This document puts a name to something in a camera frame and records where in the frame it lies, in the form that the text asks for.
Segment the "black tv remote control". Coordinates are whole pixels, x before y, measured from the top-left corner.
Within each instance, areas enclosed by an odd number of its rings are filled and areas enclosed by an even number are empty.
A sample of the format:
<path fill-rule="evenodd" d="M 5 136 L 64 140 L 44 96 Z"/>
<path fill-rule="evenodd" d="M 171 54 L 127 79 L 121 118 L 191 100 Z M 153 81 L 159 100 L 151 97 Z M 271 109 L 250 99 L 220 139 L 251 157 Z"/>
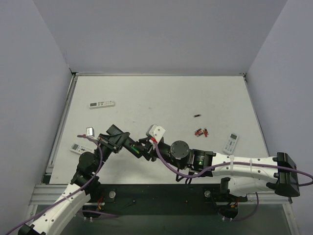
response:
<path fill-rule="evenodd" d="M 120 144 L 121 141 L 118 142 L 121 146 L 126 148 L 130 153 L 132 153 L 138 159 L 142 157 L 142 154 L 139 152 L 139 149 L 136 146 L 137 142 L 135 142 L 133 139 L 131 139 L 129 132 L 126 135 L 125 132 L 123 132 L 116 125 L 113 124 L 107 130 L 107 133 L 110 136 L 121 137 L 122 143 Z"/>

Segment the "green battery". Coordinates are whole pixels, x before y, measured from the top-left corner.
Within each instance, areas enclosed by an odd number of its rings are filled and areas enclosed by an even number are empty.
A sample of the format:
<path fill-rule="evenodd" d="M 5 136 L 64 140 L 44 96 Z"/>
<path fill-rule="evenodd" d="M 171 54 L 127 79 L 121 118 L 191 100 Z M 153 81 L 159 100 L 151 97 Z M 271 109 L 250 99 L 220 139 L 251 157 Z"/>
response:
<path fill-rule="evenodd" d="M 140 152 L 134 146 L 131 146 L 131 148 L 134 152 L 136 152 L 137 154 L 140 154 Z"/>

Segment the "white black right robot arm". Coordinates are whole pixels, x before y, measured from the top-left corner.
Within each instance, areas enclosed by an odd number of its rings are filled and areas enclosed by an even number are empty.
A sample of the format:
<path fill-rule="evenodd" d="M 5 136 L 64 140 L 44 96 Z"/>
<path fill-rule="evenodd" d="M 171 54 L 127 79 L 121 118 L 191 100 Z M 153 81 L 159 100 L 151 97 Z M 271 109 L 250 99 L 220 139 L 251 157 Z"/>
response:
<path fill-rule="evenodd" d="M 190 149 L 184 141 L 168 145 L 153 138 L 140 139 L 134 148 L 148 161 L 160 159 L 182 178 L 222 177 L 227 184 L 226 191 L 236 197 L 262 191 L 273 191 L 284 197 L 300 196 L 296 164 L 283 152 L 275 157 L 236 157 Z"/>

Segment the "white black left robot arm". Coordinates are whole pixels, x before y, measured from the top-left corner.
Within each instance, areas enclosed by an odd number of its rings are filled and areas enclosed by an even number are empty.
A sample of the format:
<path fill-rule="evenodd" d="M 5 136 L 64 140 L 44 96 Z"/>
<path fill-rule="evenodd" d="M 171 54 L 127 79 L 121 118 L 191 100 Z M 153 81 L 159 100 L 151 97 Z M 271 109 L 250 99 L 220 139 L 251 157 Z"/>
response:
<path fill-rule="evenodd" d="M 64 192 L 48 208 L 33 216 L 30 225 L 27 220 L 18 230 L 19 235 L 59 235 L 83 205 L 100 197 L 97 176 L 111 153 L 119 153 L 126 145 L 129 132 L 115 135 L 99 135 L 92 138 L 78 135 L 96 145 L 92 152 L 84 152 L 79 157 L 76 172 Z"/>

